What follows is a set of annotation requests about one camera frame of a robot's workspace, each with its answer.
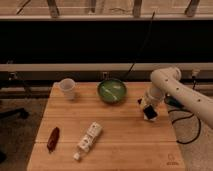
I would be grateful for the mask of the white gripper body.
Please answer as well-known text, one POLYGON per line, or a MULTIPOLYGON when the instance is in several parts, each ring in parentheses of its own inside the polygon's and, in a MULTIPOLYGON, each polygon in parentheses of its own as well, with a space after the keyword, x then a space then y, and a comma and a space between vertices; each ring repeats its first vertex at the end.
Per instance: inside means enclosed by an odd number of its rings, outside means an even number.
POLYGON ((147 96, 143 96, 142 98, 140 98, 138 100, 138 104, 139 104, 139 108, 143 114, 143 117, 145 120, 147 121, 155 121, 158 117, 158 113, 156 111, 157 107, 159 106, 159 104, 162 102, 161 99, 154 99, 154 98, 149 98, 147 96), (153 119, 148 119, 145 114, 144 114, 144 109, 149 107, 149 106, 152 106, 153 109, 155 110, 155 112, 157 113, 157 116, 153 119))

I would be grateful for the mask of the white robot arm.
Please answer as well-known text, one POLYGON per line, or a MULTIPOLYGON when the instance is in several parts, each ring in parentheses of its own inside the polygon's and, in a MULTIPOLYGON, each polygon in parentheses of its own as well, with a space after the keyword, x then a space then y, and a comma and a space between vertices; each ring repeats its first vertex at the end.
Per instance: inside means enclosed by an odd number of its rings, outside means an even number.
POLYGON ((151 85, 139 103, 145 119, 155 118, 147 113, 148 108, 154 111, 169 94, 213 129, 213 99, 185 86, 180 79, 181 71, 177 67, 156 69, 150 74, 151 85))

